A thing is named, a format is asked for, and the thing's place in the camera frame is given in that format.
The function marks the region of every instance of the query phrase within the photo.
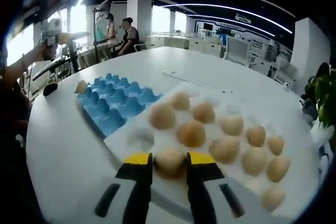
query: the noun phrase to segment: egg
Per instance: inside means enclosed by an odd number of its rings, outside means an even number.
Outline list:
[[[268,178],[277,183],[286,175],[290,166],[290,159],[287,157],[275,157],[269,162],[267,167]]]
[[[259,175],[267,164],[267,154],[262,148],[251,147],[241,159],[244,171],[252,176]]]
[[[249,128],[246,132],[247,140],[254,147],[262,147],[266,139],[266,131],[262,126]]]
[[[194,119],[202,123],[213,123],[215,121],[215,111],[212,105],[204,102],[193,109]]]
[[[263,208],[273,211],[286,197],[286,193],[277,186],[273,186],[264,191],[261,197],[261,205]]]
[[[167,148],[154,157],[154,168],[163,178],[179,178],[183,174],[186,154],[180,150]]]
[[[279,156],[285,145],[281,136],[270,137],[267,141],[269,150],[276,156]]]
[[[223,164],[231,164],[238,156],[240,141],[236,136],[226,136],[214,141],[209,148],[212,157]]]
[[[158,130],[175,127],[176,118],[173,107],[165,103],[154,105],[149,115],[149,122]]]
[[[186,111],[190,109],[189,95],[184,92],[176,93],[169,101],[176,110]]]
[[[201,147],[206,139],[203,124],[196,120],[181,125],[176,135],[178,141],[187,147]]]
[[[239,136],[243,132],[244,121],[241,116],[228,116],[218,120],[223,131],[231,136]]]
[[[76,87],[76,94],[85,94],[86,90],[88,88],[88,85],[84,80],[81,80],[78,82],[77,87]]]

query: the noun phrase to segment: round table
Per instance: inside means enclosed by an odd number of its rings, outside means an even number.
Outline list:
[[[282,85],[251,69],[214,56],[185,49],[161,47],[104,61],[86,68],[61,81],[58,89],[36,98],[28,125],[27,164],[40,208],[49,221],[62,221],[78,211],[87,192],[99,187],[103,180],[115,175],[113,155],[91,130],[80,113],[74,95],[80,80],[93,82],[107,73],[136,80],[149,86],[154,93],[167,93],[181,80],[164,75],[171,69],[185,74],[194,81],[231,91],[241,102],[254,109],[277,115],[285,150],[291,166],[284,183],[291,183],[288,202],[276,211],[280,215],[296,217],[309,204],[318,188],[319,155],[311,146],[309,125],[301,112],[299,97],[283,90]],[[151,203],[151,223],[185,223]]]

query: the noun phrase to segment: blue egg tray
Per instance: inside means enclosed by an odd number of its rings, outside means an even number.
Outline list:
[[[127,78],[110,73],[87,85],[86,92],[76,97],[104,137],[162,96],[155,95],[151,88],[140,88],[136,81],[130,83]]]

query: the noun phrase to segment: hand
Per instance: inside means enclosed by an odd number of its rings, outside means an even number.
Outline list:
[[[47,46],[44,42],[39,43],[25,57],[28,66],[37,61],[54,60],[56,55],[57,44]]]

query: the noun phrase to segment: white egg tray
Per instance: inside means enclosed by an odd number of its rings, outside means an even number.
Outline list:
[[[245,137],[245,132],[248,128],[262,125],[266,130],[266,138],[268,138],[280,134],[280,129],[277,125],[265,118],[264,115],[258,114],[257,110],[254,111],[253,108],[247,108],[246,105],[239,101],[238,97],[231,93],[224,93],[214,88],[200,87],[187,82],[179,84],[161,97],[155,104],[167,102],[173,95],[181,91],[191,96],[191,109],[203,102],[209,102],[214,107],[216,119],[229,115],[240,115],[243,117],[244,131],[240,136],[240,151],[238,157],[232,164],[224,165],[218,163],[218,167],[223,171],[225,176],[238,180],[255,192],[257,196],[260,196],[265,189],[271,187],[274,183],[268,179],[266,169],[257,177],[252,177],[244,172],[241,165],[241,156],[251,147]],[[191,111],[175,111],[175,127],[170,130],[160,131],[153,128],[148,122],[151,107],[152,106],[146,108],[142,113],[133,117],[127,124],[104,140],[106,146],[111,150],[120,164],[123,163],[125,158],[134,153],[151,152],[155,155],[167,147],[177,148],[185,152],[199,151],[208,153],[212,141],[220,140],[225,136],[225,133],[219,125],[215,123],[205,124],[205,144],[199,148],[186,147],[178,142],[176,130],[182,124],[193,120]],[[268,154],[268,161],[275,157],[269,151],[266,143],[263,148]],[[153,169],[152,201],[170,213],[187,221],[192,221],[185,178],[167,180],[161,178],[155,172],[155,169]]]

